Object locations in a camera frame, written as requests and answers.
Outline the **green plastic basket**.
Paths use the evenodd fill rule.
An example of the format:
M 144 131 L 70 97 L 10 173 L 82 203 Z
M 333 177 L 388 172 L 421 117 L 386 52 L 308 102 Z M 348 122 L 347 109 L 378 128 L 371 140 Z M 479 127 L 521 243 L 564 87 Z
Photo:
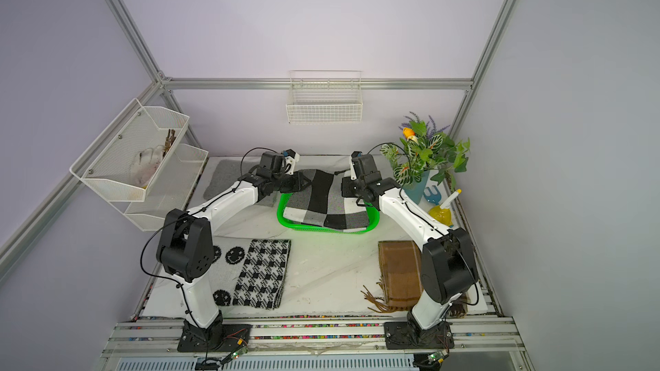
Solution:
M 290 219 L 285 218 L 285 209 L 289 202 L 291 193 L 281 194 L 278 203 L 277 209 L 277 218 L 278 222 L 285 228 L 297 230 L 297 231 L 306 231 L 306 232 L 322 232 L 322 233 L 335 233 L 335 234 L 352 234 L 352 235 L 361 235 L 371 230 L 375 229 L 380 222 L 380 213 L 374 207 L 367 207 L 366 212 L 369 218 L 370 223 L 366 228 L 360 229 L 349 229 L 349 230 L 337 230 L 333 228 L 318 227 L 314 225 L 308 225 L 304 223 L 296 223 Z

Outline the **black white checked scarf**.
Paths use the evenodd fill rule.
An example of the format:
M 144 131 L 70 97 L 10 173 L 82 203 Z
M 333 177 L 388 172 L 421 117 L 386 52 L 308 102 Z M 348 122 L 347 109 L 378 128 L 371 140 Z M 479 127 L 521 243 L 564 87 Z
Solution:
M 319 169 L 304 169 L 312 184 L 302 192 L 292 193 L 285 209 L 285 218 L 296 223 L 349 230 L 366 228 L 370 223 L 366 206 L 357 199 L 341 196 L 341 180 L 350 171 L 330 173 Z

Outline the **brown plaid fringed scarf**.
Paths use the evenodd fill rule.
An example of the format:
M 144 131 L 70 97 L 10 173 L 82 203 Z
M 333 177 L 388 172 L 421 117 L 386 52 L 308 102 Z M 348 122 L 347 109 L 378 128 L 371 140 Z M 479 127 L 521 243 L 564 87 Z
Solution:
M 411 240 L 381 241 L 378 262 L 381 277 L 377 284 L 383 294 L 362 291 L 371 304 L 369 310 L 378 314 L 411 310 L 423 294 L 432 302 L 445 304 L 478 281 L 474 261 L 452 240 L 430 240 L 424 247 Z

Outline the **smiley houndstooth scarf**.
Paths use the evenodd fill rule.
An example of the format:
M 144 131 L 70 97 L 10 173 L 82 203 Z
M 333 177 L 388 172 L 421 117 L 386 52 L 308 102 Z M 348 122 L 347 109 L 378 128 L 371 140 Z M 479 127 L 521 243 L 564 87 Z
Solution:
M 284 293 L 291 244 L 290 240 L 215 236 L 208 275 L 216 305 L 278 308 Z

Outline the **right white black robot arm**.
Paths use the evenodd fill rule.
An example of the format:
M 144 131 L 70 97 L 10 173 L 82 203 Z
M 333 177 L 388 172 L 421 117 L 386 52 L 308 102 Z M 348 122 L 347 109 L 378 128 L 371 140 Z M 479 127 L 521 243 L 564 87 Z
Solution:
M 469 233 L 449 228 L 423 211 L 396 180 L 382 177 L 373 156 L 353 152 L 350 171 L 357 198 L 396 222 L 420 250 L 422 292 L 408 322 L 416 331 L 430 330 L 479 281 Z

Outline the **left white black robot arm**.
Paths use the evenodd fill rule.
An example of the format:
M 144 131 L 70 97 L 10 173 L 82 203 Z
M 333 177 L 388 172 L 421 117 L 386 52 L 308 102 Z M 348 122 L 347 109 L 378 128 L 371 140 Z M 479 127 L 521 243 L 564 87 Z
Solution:
M 188 324 L 206 331 L 220 316 L 207 277 L 215 255 L 213 230 L 274 192 L 304 190 L 309 183 L 296 170 L 299 161 L 300 155 L 292 149 L 266 151 L 255 167 L 216 197 L 188 211 L 174 209 L 167 214 L 156 260 L 165 271 L 163 278 L 180 290 Z

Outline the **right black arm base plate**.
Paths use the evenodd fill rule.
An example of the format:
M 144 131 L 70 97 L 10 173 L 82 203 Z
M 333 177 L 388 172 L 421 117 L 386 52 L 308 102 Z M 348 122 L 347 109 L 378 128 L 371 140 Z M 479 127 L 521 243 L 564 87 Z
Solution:
M 455 347 L 453 331 L 446 321 L 427 330 L 418 329 L 407 321 L 386 322 L 383 331 L 389 350 L 451 350 Z

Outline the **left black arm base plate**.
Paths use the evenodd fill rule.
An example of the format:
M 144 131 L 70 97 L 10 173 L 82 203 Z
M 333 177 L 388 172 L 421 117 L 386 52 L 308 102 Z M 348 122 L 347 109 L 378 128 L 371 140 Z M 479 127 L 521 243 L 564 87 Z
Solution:
M 222 324 L 201 329 L 185 321 L 177 351 L 235 352 L 248 344 L 251 331 L 252 326 L 248 324 Z

